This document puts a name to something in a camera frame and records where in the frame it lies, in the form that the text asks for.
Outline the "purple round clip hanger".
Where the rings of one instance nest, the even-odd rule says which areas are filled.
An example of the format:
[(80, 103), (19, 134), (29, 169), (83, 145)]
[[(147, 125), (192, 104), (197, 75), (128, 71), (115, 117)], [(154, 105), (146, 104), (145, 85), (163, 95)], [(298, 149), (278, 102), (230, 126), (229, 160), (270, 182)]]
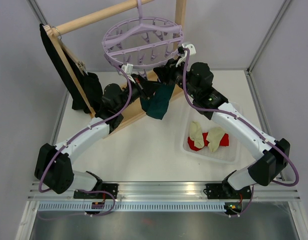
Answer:
[(183, 43), (182, 26), (163, 17), (144, 16), (137, 1), (138, 16), (121, 21), (104, 35), (104, 57), (112, 66), (132, 66), (151, 70), (177, 55), (174, 48)]

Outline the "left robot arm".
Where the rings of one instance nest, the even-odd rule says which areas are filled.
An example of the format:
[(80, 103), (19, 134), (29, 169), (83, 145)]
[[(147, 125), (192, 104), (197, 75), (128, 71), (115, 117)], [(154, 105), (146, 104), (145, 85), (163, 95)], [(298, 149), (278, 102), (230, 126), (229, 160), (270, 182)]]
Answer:
[(123, 110), (138, 98), (149, 99), (161, 82), (139, 74), (128, 77), (127, 86), (112, 83), (104, 88), (100, 110), (88, 125), (72, 137), (56, 144), (44, 144), (39, 151), (35, 177), (41, 193), (62, 194), (72, 189), (96, 199), (103, 191), (102, 180), (90, 171), (74, 171), (72, 164), (95, 142), (110, 135), (122, 122)]

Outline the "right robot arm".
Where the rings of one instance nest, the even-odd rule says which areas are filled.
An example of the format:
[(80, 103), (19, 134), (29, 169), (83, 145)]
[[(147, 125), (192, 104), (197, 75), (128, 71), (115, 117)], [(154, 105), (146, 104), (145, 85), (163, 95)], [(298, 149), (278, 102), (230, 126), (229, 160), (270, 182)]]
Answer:
[(184, 63), (169, 60), (166, 65), (154, 68), (160, 82), (174, 83), (191, 97), (193, 108), (233, 135), (251, 153), (255, 161), (230, 173), (222, 181), (222, 192), (232, 198), (240, 190), (255, 184), (267, 186), (288, 165), (290, 143), (276, 140), (252, 125), (228, 99), (213, 86), (214, 75), (208, 64), (194, 63), (189, 70)]

